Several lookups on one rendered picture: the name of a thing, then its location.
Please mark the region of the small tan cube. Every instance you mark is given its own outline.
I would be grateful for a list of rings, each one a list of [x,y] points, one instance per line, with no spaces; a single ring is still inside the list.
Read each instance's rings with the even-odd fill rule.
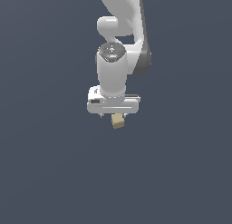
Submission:
[[[114,129],[118,129],[124,126],[124,118],[121,113],[115,113],[111,116],[111,123]]]

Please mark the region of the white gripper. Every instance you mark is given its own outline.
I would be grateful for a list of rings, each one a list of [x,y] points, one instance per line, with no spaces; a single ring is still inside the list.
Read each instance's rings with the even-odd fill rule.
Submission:
[[[125,118],[128,114],[139,110],[139,103],[138,94],[123,94],[109,98],[104,96],[100,91],[100,86],[96,85],[89,89],[87,111],[100,114],[101,118],[104,118],[106,113],[122,113],[122,118]]]

